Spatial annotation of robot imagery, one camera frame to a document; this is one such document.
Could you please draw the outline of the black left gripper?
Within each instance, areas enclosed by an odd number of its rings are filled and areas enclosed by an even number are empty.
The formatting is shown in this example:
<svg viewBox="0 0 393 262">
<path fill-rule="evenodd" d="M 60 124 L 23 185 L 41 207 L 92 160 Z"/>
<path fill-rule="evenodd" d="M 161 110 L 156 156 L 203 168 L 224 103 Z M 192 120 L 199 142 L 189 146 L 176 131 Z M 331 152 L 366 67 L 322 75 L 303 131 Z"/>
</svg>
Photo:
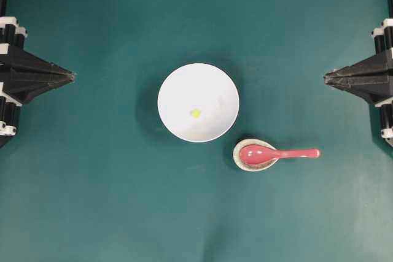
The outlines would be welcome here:
<svg viewBox="0 0 393 262">
<path fill-rule="evenodd" d="M 75 79 L 73 72 L 22 50 L 27 37 L 15 17 L 1 17 L 1 147 L 16 135 L 24 104 Z"/>
</svg>

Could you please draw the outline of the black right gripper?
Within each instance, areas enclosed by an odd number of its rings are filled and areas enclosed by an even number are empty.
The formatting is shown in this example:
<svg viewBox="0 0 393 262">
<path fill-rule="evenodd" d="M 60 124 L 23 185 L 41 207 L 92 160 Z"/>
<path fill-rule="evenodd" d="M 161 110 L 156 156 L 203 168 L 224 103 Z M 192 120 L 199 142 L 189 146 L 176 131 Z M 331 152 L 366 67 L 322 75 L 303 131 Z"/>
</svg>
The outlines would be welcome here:
<svg viewBox="0 0 393 262">
<path fill-rule="evenodd" d="M 375 55 L 327 73 L 324 83 L 379 109 L 380 135 L 392 147 L 392 19 L 383 20 L 372 31 L 372 38 Z"/>
</svg>

